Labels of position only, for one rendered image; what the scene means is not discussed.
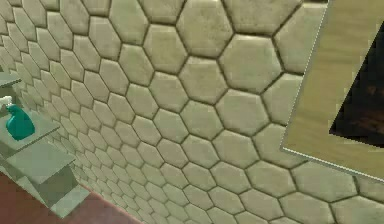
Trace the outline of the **teal spray bottle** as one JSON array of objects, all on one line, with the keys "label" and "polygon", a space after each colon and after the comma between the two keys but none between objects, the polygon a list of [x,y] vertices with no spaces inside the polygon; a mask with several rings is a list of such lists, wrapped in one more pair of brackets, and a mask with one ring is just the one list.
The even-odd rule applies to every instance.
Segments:
[{"label": "teal spray bottle", "polygon": [[20,141],[35,133],[35,126],[29,115],[19,106],[12,102],[11,96],[0,98],[0,107],[5,106],[10,114],[6,121],[6,129],[11,137]]}]

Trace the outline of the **grey-green shelf unit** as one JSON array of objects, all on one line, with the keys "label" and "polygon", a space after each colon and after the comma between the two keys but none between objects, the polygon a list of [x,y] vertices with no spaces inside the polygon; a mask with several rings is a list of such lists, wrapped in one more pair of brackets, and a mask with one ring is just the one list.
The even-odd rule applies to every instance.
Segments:
[{"label": "grey-green shelf unit", "polygon": [[[0,70],[0,98],[9,95],[20,82],[16,74]],[[12,102],[21,107],[13,96]],[[6,129],[10,114],[0,107],[0,172],[37,199],[58,217],[70,214],[89,195],[74,177],[70,164],[74,157],[57,149],[46,138],[58,125],[34,111],[21,107],[32,119],[35,133],[16,141]]]}]

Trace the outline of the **wood framed dark picture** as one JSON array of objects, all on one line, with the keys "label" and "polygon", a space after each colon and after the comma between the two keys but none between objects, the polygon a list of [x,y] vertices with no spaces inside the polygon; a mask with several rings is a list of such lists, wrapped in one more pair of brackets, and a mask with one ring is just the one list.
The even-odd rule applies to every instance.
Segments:
[{"label": "wood framed dark picture", "polygon": [[329,0],[283,150],[384,182],[383,149],[329,133],[382,22],[384,0]]}]

